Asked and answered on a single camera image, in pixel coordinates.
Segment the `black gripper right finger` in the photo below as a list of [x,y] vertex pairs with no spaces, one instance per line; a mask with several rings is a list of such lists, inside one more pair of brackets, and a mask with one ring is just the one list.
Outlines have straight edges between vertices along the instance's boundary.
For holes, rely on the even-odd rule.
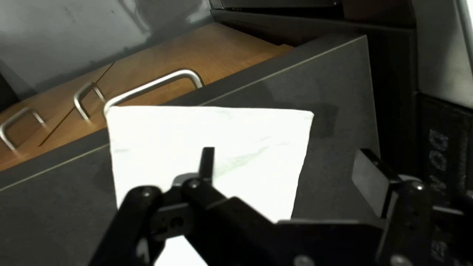
[[385,218],[400,179],[370,150],[354,154],[351,182],[376,218]]

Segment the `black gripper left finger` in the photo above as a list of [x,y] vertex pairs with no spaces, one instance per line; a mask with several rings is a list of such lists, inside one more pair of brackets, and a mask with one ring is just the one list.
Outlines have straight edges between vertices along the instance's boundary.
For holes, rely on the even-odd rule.
[[211,147],[205,147],[200,153],[197,176],[205,182],[211,182],[212,170],[214,170],[214,150]]

